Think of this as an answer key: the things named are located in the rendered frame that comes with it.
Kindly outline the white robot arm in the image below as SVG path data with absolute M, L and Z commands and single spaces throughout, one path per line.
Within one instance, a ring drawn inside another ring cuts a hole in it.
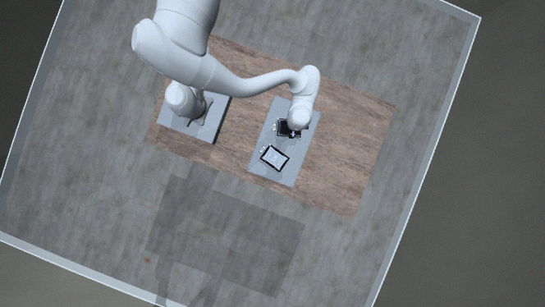
M 293 98 L 287 126 L 292 131 L 308 130 L 320 86 L 317 67 L 308 65 L 299 71 L 282 69 L 249 79 L 234 75 L 212 57 L 208 48 L 220 2 L 157 0 L 154 18 L 140 21 L 133 30 L 132 50 L 174 82 L 165 92 L 168 107 L 185 118 L 184 126 L 188 127 L 192 121 L 203 126 L 213 103 L 212 98 L 204 96 L 204 91 L 242 99 L 288 84 Z

